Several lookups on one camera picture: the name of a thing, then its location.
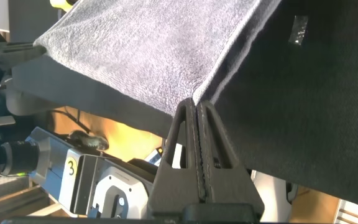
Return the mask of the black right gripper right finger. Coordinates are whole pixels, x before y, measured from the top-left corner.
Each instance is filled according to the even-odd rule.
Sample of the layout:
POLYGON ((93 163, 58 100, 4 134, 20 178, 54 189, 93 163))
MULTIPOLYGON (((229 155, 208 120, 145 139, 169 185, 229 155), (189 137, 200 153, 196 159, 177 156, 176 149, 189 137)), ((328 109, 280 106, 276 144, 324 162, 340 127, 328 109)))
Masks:
POLYGON ((229 135, 208 101, 197 106, 203 161, 205 202, 219 219, 259 220, 264 203, 231 144, 229 135))

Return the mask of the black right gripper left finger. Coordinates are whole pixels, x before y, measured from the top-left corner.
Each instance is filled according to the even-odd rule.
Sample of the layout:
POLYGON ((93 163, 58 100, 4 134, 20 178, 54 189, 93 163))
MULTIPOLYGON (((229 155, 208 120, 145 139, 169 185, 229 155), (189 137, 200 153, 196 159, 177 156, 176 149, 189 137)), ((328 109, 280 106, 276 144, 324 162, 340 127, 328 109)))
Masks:
POLYGON ((185 207, 204 200, 197 121, 193 100, 188 98, 179 103, 147 204, 153 217, 179 217, 185 207), (175 169, 172 163, 182 123, 185 124, 186 167, 175 169))

